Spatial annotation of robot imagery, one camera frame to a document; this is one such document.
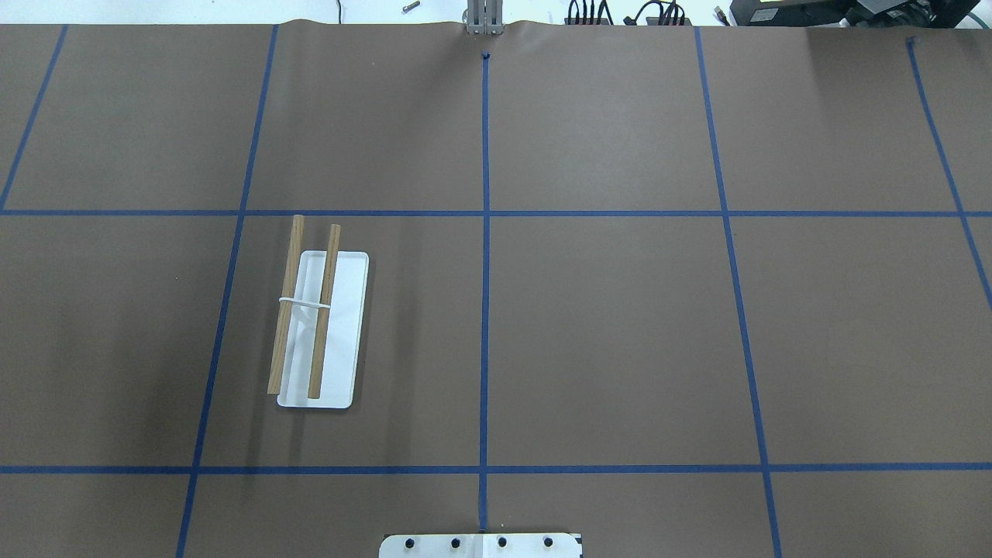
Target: white metal plate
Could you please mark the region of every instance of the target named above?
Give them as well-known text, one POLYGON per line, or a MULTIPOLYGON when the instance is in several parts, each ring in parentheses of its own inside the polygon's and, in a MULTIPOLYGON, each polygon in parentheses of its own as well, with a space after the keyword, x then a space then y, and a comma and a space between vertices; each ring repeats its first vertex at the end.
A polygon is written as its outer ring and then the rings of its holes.
MULTIPOLYGON (((323 262, 327 252, 307 250, 300 256, 297 290, 294 298, 317 302, 323 282, 323 262)), ((351 406, 358 367, 358 343, 365 308, 365 285, 369 256, 365 252, 338 252, 334 270, 334 290, 330 298, 327 349, 323 358, 320 398, 307 399, 316 308, 293 306, 283 387, 276 401, 283 407, 345 409, 351 406)))
POLYGON ((582 535, 570 533, 390 535, 379 545, 379 558, 581 558, 581 540, 582 535))

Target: white floor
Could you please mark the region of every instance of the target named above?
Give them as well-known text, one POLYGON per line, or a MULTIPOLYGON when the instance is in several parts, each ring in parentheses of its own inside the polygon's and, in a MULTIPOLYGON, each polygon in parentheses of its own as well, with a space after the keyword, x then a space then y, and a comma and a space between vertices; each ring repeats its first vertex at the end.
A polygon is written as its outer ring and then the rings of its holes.
MULTIPOLYGON (((413 0, 340 0, 344 23, 429 23, 461 21, 465 0, 422 0, 404 14, 413 0)), ((642 0, 610 0, 613 20, 633 16, 642 0)), ((713 17, 719 4, 729 13, 729 0, 681 0, 694 25, 720 25, 713 17)), ((504 0, 504 21, 563 23, 567 0, 504 0)), ((654 15, 655 8, 645 10, 654 15)), ((992 23, 992 0, 982 0, 975 15, 992 23)), ((75 24, 224 24, 283 23, 309 19, 337 23, 334 0, 6 0, 0 3, 0 23, 75 24)), ((969 18, 960 28, 978 28, 969 18)))

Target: vertical blue line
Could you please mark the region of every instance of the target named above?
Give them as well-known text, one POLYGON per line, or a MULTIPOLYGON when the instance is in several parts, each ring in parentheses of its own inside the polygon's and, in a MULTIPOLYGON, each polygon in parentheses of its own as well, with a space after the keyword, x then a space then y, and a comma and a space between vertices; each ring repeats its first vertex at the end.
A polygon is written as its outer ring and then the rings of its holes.
POLYGON ((265 74, 262 76, 262 91, 259 94, 258 109, 255 113, 255 129, 252 132, 251 147, 248 151, 248 164, 245 168, 245 180, 241 189, 241 205, 238 210, 237 224, 234 226, 234 240, 231 242, 231 255, 227 262, 227 278, 224 280, 224 294, 220 301, 220 315, 217 318, 217 331, 213 340, 213 354, 210 357, 210 370, 206 377, 206 388, 203 392, 203 406, 199 413, 199 427, 196 430, 196 444, 193 447, 192 472, 189 474, 189 485, 186 488, 186 504, 183 507, 183 522, 180 524, 179 541, 176 544, 176 556, 182 558, 186 553, 186 537, 189 534, 189 521, 192 518, 193 501, 196 498, 196 481, 199 477, 199 464, 203 456, 203 440, 206 438, 206 423, 210 416, 210 403, 213 401, 213 385, 217 377, 217 365, 220 361, 220 347, 224 340, 224 328, 227 325, 227 308, 231 300, 231 287, 234 285, 234 271, 238 261, 238 251, 241 248, 241 232, 244 229, 245 211, 248 207, 248 195, 251 191, 251 178, 255 168, 255 153, 258 150, 258 138, 262 132, 262 118, 265 114, 265 99, 269 93, 269 76, 272 73, 272 59, 276 52, 276 38, 279 36, 279 26, 272 26, 269 38, 269 54, 265 61, 265 74))
POLYGON ((10 172, 7 173, 7 182, 3 185, 3 193, 0 194, 0 209, 7 205, 7 197, 10 196, 10 189, 14 186, 14 178, 17 176, 17 168, 21 165, 21 157, 24 149, 28 146, 28 137, 35 127, 35 119, 38 118, 38 110, 42 107, 42 99, 45 98, 45 91, 49 88, 49 81, 52 80, 52 73, 56 70, 56 62, 59 61, 59 54, 62 52, 62 45, 65 43, 65 34, 68 33, 68 25, 62 26, 59 33, 59 40, 56 42, 56 49, 52 52, 52 59, 49 61, 49 68, 45 71, 45 78, 42 79, 42 87, 38 89, 38 96, 35 97, 35 105, 31 107, 31 115, 28 116, 28 123, 24 126, 24 133, 21 134, 21 143, 17 146, 17 153, 14 154, 14 161, 10 164, 10 172))
POLYGON ((950 187, 950 194, 954 197, 954 206, 957 207, 957 215, 961 219, 961 227, 964 229, 964 238, 968 241, 968 249, 971 250, 971 258, 975 261, 975 269, 978 271, 978 279, 985 290, 985 301, 992 309, 992 288, 989 287, 988 276, 985 274, 985 266, 982 265, 982 258, 978 255, 978 247, 975 245, 975 238, 971 234, 971 225, 968 224, 968 217, 964 214, 964 203, 961 202, 961 195, 957 191, 957 183, 954 175, 950 172, 950 164, 947 162, 947 155, 943 151, 943 143, 940 141, 940 134, 936 131, 936 123, 933 122, 933 114, 930 112, 930 103, 927 101, 927 92, 924 90, 924 81, 920 77, 920 67, 917 65, 916 37, 909 37, 906 40, 906 51, 910 55, 910 66, 913 67, 913 79, 917 83, 917 93, 920 94, 920 103, 924 108, 924 115, 927 117, 927 124, 930 126, 930 135, 933 136, 933 145, 940 157, 940 164, 943 166, 943 175, 947 178, 947 185, 950 187))
POLYGON ((488 527, 489 485, 489 52, 482 52, 482 341, 479 377, 479 531, 488 527))
POLYGON ((713 170, 716 175, 716 189, 720 195, 720 211, 723 213, 723 236, 727 242, 727 257, 730 261, 730 277, 734 285, 734 302, 737 305, 737 324, 741 332, 741 345, 744 348, 744 365, 747 369, 748 389, 751 392, 751 412, 754 415, 754 430, 758 438, 758 455, 761 459, 761 476, 765 485, 765 504, 768 507, 768 523, 772 533, 772 549, 776 558, 782 558, 782 541, 779 538, 779 519, 775 511, 775 493, 772 490, 772 473, 768 466, 768 448, 765 445, 765 426, 761 419, 761 404, 758 401, 758 382, 754 376, 754 361, 751 358, 751 339, 747 331, 747 316, 744 313, 744 298, 741 296, 740 274, 737 270, 737 254, 734 250, 734 235, 730 228, 730 213, 727 206, 726 190, 723 186, 723 171, 720 165, 720 152, 716 144, 716 125, 713 122, 713 107, 709 99, 709 82, 706 79, 706 61, 702 52, 702 35, 695 31, 695 51, 699 60, 699 80, 702 82, 702 99, 706 108, 706 125, 709 128, 709 148, 713 154, 713 170))

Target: wooden dowel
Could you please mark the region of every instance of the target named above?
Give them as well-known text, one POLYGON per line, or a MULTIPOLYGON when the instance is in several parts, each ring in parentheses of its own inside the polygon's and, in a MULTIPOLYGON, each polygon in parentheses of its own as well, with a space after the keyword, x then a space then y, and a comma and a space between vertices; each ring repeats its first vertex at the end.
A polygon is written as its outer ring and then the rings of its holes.
MULTIPOLYGON (((334 271, 337 269, 337 247, 341 242, 341 225, 330 226, 327 241, 327 259, 323 261, 323 281, 320 283, 320 303, 330 305, 334 291, 334 271)), ((320 399, 320 384, 323 382, 323 353, 327 348, 327 323, 330 310, 318 308, 316 311, 316 337, 313 339, 313 359, 310 362, 310 389, 307 398, 320 399)))
MULTIPOLYGON (((300 253, 304 245, 304 217, 293 215, 293 230, 290 232, 290 251, 286 254, 286 274, 283 276, 282 297, 293 297, 297 290, 297 274, 300 272, 300 253)), ((290 334, 290 315, 293 303, 279 303, 279 319, 276 321, 276 342, 272 345, 272 368, 269 370, 269 394, 279 393, 283 387, 283 366, 286 364, 286 343, 290 334)))

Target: white string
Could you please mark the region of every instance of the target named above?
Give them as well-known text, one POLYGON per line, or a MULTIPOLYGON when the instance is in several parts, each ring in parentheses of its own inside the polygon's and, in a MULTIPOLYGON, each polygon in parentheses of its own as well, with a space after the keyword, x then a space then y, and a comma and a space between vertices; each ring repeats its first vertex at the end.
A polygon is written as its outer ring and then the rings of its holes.
POLYGON ((310 302, 307 300, 300 300, 291 297, 280 297, 279 302, 289 302, 293 304, 298 304, 300 306, 306 306, 307 308, 327 308, 330 310, 330 305, 321 304, 319 302, 310 302))

